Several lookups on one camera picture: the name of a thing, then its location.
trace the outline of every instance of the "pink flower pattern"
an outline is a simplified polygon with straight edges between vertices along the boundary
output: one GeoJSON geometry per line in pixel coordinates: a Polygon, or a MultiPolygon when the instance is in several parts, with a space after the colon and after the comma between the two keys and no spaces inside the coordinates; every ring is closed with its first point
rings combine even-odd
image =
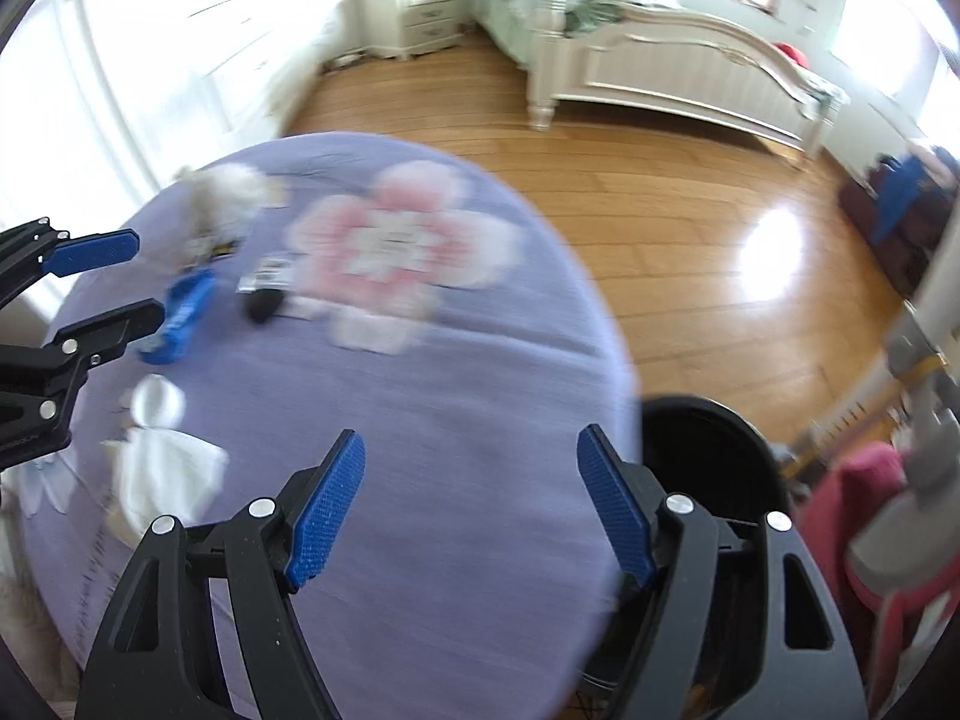
{"type": "Polygon", "coordinates": [[[368,199],[335,194],[287,228],[296,261],[293,292],[332,310],[339,346],[397,353],[427,327],[439,287],[478,289],[517,262],[520,230],[456,207],[467,183],[437,162],[381,172],[368,199]]]}

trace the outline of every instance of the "blue gripper pad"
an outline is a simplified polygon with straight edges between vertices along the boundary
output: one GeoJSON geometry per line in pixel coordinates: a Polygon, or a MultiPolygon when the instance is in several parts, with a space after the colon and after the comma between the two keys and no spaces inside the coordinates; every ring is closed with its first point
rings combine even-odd
{"type": "Polygon", "coordinates": [[[72,276],[84,271],[125,263],[140,250],[140,237],[133,230],[87,235],[58,244],[43,263],[45,274],[72,276]]]}
{"type": "Polygon", "coordinates": [[[656,574],[650,548],[650,523],[627,490],[612,457],[592,429],[584,428],[577,439],[577,467],[587,486],[594,509],[607,532],[620,570],[634,575],[643,586],[656,574]]]}
{"type": "Polygon", "coordinates": [[[290,562],[285,571],[287,580],[295,589],[300,589],[323,571],[333,541],[363,481],[366,464],[367,450],[363,439],[353,433],[340,447],[313,497],[296,519],[290,562]]]}

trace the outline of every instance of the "white footboard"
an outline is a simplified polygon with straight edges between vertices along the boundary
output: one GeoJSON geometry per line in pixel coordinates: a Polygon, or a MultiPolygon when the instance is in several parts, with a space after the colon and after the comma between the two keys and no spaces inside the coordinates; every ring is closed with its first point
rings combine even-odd
{"type": "Polygon", "coordinates": [[[816,156],[846,101],[754,33],[685,10],[625,6],[625,19],[565,38],[563,0],[536,14],[528,81],[531,125],[557,100],[634,105],[705,119],[816,156]]]}

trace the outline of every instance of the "blue object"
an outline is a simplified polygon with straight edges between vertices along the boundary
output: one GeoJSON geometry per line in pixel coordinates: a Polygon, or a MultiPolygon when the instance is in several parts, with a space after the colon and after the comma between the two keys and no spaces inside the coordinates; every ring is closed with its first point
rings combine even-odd
{"type": "Polygon", "coordinates": [[[587,486],[594,509],[620,563],[620,570],[634,575],[643,586],[656,574],[650,547],[650,523],[627,490],[618,464],[621,460],[584,428],[577,439],[577,467],[587,486]]]}
{"type": "Polygon", "coordinates": [[[43,263],[45,274],[63,278],[107,265],[125,263],[140,250],[140,237],[133,230],[117,230],[65,241],[43,263]]]}
{"type": "Polygon", "coordinates": [[[200,268],[176,281],[167,295],[167,320],[137,345],[137,354],[150,365],[170,365],[186,354],[193,331],[208,309],[216,287],[213,269],[200,268]]]}
{"type": "Polygon", "coordinates": [[[366,464],[363,439],[351,433],[340,445],[313,497],[294,524],[290,562],[284,572],[294,589],[299,590],[323,571],[333,541],[363,481],[366,464]]]}
{"type": "Polygon", "coordinates": [[[901,223],[914,200],[920,196],[920,182],[925,178],[923,162],[916,156],[907,157],[887,173],[877,193],[877,224],[870,238],[872,244],[883,242],[901,223]]]}

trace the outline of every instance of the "wooden floor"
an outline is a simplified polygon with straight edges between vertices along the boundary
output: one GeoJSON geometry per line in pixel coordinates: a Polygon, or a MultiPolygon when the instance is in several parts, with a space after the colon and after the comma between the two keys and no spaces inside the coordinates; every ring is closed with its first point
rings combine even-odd
{"type": "Polygon", "coordinates": [[[325,76],[291,132],[383,132],[486,167],[589,266],[643,394],[707,395],[790,440],[856,379],[899,307],[836,208],[839,170],[800,172],[789,149],[611,105],[562,104],[532,132],[525,81],[472,35],[325,76]]]}

